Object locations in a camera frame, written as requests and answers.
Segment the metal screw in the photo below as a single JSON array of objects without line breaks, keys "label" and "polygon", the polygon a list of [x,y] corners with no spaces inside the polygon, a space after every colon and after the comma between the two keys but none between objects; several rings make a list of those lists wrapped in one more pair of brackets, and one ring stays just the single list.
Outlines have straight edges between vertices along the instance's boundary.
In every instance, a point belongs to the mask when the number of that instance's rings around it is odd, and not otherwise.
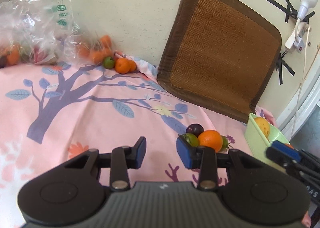
[{"label": "metal screw", "polygon": [[114,181],[112,183],[112,187],[117,190],[125,189],[127,188],[127,186],[128,186],[128,183],[123,180]]},{"label": "metal screw", "polygon": [[200,183],[200,187],[203,189],[213,189],[216,187],[216,183],[211,180],[204,180]]}]

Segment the dark purple fruit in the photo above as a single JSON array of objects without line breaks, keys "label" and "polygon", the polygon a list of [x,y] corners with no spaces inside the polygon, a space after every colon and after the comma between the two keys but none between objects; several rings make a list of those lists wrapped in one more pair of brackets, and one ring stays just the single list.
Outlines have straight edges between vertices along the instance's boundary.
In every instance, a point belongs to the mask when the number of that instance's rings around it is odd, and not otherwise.
[{"label": "dark purple fruit", "polygon": [[195,135],[196,137],[199,137],[199,135],[204,132],[204,128],[200,124],[191,124],[189,127],[187,127],[186,133],[191,133]]}]

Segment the woven seat cushion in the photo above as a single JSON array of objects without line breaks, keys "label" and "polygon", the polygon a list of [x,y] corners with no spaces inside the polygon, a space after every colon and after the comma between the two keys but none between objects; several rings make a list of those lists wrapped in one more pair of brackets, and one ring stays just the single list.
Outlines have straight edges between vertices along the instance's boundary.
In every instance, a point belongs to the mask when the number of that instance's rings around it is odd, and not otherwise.
[{"label": "woven seat cushion", "polygon": [[178,98],[247,122],[280,48],[279,31],[238,0],[181,0],[157,80]]}]

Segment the plastic bag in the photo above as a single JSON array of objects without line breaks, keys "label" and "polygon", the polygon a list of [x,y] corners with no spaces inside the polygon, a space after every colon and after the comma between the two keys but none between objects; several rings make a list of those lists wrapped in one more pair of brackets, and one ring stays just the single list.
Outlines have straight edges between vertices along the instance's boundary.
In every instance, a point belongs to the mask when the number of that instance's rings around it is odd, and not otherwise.
[{"label": "plastic bag", "polygon": [[100,64],[113,56],[110,37],[76,23],[71,0],[12,0],[0,4],[0,68],[18,63]]}]

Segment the white cable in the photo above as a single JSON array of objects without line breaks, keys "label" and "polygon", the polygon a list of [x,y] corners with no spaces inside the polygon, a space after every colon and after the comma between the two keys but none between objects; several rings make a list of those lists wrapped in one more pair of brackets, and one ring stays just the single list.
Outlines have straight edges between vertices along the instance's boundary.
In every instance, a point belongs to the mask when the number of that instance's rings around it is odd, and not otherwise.
[{"label": "white cable", "polygon": [[[310,32],[310,26],[308,25],[308,32],[307,32],[307,41],[306,43],[308,43],[309,41],[309,32]],[[297,122],[297,113],[298,113],[298,107],[299,107],[299,100],[300,100],[300,95],[301,95],[301,91],[302,91],[302,87],[303,87],[303,83],[304,83],[304,73],[306,71],[306,60],[307,60],[307,44],[306,44],[306,48],[304,50],[304,63],[303,63],[303,72],[302,72],[302,80],[301,80],[301,84],[300,84],[300,89],[299,89],[299,93],[298,93],[298,100],[297,100],[297,106],[296,106],[296,113],[294,114],[294,121],[293,121],[293,127],[292,127],[292,131],[291,131],[291,135],[290,135],[290,139],[292,138],[293,132],[294,132],[294,128],[296,126],[296,122]]]},{"label": "white cable", "polygon": [[298,18],[296,22],[296,26],[294,27],[294,37],[296,38],[296,41],[298,42],[298,26],[301,22],[301,19]]}]

